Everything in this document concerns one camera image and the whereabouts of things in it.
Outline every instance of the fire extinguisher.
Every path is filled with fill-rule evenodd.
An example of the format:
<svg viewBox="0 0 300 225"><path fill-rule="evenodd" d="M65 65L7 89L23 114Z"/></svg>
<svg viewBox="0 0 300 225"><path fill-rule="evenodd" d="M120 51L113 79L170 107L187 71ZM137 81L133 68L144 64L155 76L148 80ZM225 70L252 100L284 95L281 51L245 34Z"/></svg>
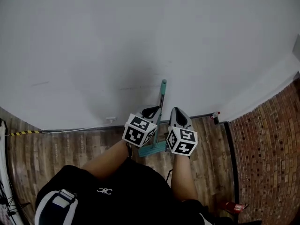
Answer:
<svg viewBox="0 0 300 225"><path fill-rule="evenodd" d="M231 214L240 213L245 210L249 205L236 204L234 202L222 201L219 203L219 208L228 211Z"/></svg>
<svg viewBox="0 0 300 225"><path fill-rule="evenodd" d="M221 112L214 112L211 116L210 116L210 119L215 119L218 117L218 115L220 114Z"/></svg>

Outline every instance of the cable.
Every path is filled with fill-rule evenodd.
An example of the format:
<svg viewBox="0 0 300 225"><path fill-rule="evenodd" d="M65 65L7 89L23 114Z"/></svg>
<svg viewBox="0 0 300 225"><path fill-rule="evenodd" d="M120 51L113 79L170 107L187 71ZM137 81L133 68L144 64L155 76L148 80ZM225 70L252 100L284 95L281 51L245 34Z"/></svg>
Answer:
<svg viewBox="0 0 300 225"><path fill-rule="evenodd" d="M8 204L10 205L13 202L13 198L11 198L10 202L8 202Z"/></svg>
<svg viewBox="0 0 300 225"><path fill-rule="evenodd" d="M168 181L169 176L170 176L170 173L171 173L172 171L173 171L173 169L171 169L171 170L169 171L168 176L167 176L167 179L165 180L166 182Z"/></svg>

